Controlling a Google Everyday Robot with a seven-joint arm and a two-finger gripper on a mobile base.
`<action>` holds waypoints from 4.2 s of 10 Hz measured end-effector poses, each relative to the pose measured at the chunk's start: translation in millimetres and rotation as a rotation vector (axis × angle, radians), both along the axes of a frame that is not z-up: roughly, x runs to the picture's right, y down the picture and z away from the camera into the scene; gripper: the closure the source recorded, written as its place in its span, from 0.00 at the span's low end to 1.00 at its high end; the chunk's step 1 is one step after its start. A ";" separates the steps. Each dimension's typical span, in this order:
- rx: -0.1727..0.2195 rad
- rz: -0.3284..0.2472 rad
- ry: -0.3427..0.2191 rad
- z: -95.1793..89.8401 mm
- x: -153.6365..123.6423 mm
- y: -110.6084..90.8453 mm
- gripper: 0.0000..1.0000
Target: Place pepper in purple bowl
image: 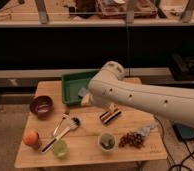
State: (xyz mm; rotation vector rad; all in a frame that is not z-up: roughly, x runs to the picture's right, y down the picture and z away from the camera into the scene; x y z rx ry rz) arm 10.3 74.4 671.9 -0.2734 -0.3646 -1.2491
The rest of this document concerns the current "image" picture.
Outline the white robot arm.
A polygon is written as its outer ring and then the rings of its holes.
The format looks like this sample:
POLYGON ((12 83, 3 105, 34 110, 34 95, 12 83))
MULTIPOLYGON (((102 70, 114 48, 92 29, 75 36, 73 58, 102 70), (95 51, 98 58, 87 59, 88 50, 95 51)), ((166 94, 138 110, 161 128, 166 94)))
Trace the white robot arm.
POLYGON ((194 127, 194 89, 128 83, 121 64, 109 61, 90 80, 92 104, 133 107, 194 127))

